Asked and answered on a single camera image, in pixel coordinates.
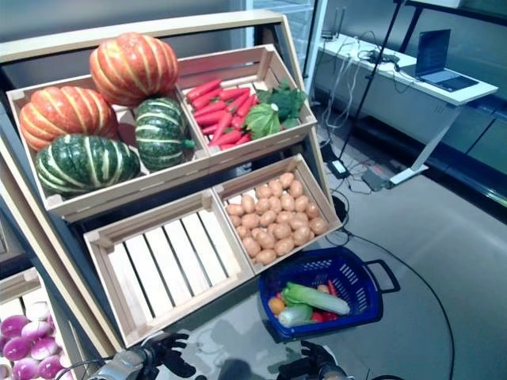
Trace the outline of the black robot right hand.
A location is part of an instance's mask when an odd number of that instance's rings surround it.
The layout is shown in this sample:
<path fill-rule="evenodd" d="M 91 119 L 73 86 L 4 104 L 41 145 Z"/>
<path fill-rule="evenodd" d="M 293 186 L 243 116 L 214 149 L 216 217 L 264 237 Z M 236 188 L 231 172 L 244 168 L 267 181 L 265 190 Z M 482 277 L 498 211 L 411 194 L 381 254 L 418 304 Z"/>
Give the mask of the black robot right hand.
<path fill-rule="evenodd" d="M 321 345 L 301 341 L 302 359 L 279 367 L 277 379 L 344 379 L 345 372 L 336 364 L 333 356 Z"/>

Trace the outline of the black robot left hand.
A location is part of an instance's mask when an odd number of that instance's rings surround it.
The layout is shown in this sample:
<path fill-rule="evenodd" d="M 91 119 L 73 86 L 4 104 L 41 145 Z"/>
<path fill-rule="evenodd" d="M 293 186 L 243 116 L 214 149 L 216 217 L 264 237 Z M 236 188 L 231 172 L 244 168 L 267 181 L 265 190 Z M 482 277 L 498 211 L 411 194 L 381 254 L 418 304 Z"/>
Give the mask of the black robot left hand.
<path fill-rule="evenodd" d="M 160 332 L 147 338 L 140 346 L 145 355 L 141 379 L 156 379 L 160 366 L 166 367 L 179 378 L 195 375 L 196 368 L 182 358 L 188 338 L 189 334 L 184 332 Z"/>

